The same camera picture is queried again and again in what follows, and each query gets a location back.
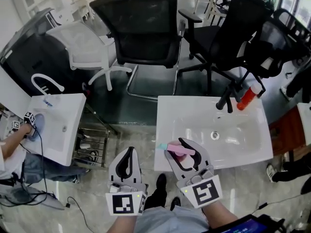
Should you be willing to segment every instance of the white shirt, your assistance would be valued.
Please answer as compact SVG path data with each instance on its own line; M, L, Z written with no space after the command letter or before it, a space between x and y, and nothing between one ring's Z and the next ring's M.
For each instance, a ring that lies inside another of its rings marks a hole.
M175 206L173 211L163 207L147 209L138 216L135 233L202 233L208 231L201 210Z
M20 145L15 149L13 154L4 160L1 145L5 143L0 142L0 180L6 180L12 177L12 173L16 173L18 177L21 176L23 162L26 158L26 150Z

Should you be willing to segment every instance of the jeans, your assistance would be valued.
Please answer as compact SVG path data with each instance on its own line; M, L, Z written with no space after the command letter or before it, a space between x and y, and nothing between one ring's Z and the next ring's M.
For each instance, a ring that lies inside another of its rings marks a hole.
M45 178L52 181L73 181L77 175L86 173L86 168L78 166L63 166L55 161L44 158ZM24 162L25 183L38 183L43 179L42 156L26 153Z

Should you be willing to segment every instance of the black cable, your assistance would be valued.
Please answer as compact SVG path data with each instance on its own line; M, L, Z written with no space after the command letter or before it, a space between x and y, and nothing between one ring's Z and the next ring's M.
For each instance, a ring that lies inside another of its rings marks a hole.
M296 195L296 196L294 196L294 197L291 197L291 198L288 198L288 199L284 199L284 200L280 200L280 201L276 201L276 202L271 202L271 203L265 202L265 203L263 203L261 206L259 206L258 209L254 210L251 214L254 214L256 211L259 211L259 210L263 209L264 207L266 207L266 206L268 206L268 205L270 205L270 204L281 203L281 202L284 202L284 201L286 201L286 200L291 200L291 199L300 197L300 196L302 196L302 195L304 195L304 194L299 194L299 195Z
M28 149L26 149L21 143L20 145L23 147L23 149L25 149L28 153L31 153Z
M82 213L82 215L83 215L84 222L86 223L86 227L87 227L91 232L95 233L95 232L94 232L93 230L91 230L90 227L88 226L88 224L87 224L87 222L86 222L86 216L84 215L84 213L83 213L81 207L79 206L78 202L77 202L73 197L70 197L70 196L69 196L69 197L67 198L67 202L68 202L67 205L69 205L69 206L70 206L69 199L72 199L72 200L75 201L75 203L78 205L78 207L79 207L79 209L80 209L80 211L81 211L81 213Z
M2 204L0 202L1 205L3 206L6 206L6 207L15 207L15 206L20 206L20 205L30 205L30 206L34 206L34 205L38 205L38 204L41 204L43 203L47 198L48 198L48 188L47 188L47 182L46 182L46 179L45 179L45 169L44 169L44 156L43 156L43 144L42 144L42 137L40 135L40 133L37 131L37 129L31 125L34 130L35 130L35 133L38 134L38 136L40 137L40 142L41 142L41 157L42 157L42 171L43 171L43 180L44 180L44 186L45 186L45 192L42 192L42 193L36 193L36 194L32 194L32 195L35 195L30 201L28 202L24 202L24 203L15 203L13 201L11 201L10 199L8 199L6 196L4 198L6 198L6 200L8 200L10 203L12 203L13 205L5 205L5 204ZM35 203L35 204L30 204L32 203L39 195L43 195L45 194L45 198L38 202L38 203Z

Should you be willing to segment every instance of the hand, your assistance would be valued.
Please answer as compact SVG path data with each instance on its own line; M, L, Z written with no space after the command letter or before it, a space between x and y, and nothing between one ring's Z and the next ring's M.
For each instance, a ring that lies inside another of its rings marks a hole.
M25 134L29 134L33 130L33 128L29 123L24 123L23 125L21 125L19 130L23 131Z

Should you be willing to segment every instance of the white sink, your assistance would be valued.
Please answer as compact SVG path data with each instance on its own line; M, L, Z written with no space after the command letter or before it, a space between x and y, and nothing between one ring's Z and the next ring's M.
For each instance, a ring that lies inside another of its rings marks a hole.
M70 166L79 122L86 102L84 94L58 94L59 101L48 107L45 96L33 96L28 111L34 115L42 114L45 125L40 133L42 137L44 157ZM25 148L41 155L41 141L26 140Z
M273 157L269 128L259 99L233 113L216 108L216 97L158 97L156 146L179 137L195 141L209 153L215 169L241 166ZM164 151L155 150L156 171L171 171Z
M311 103L297 104L303 131L305 133L306 146L311 144Z

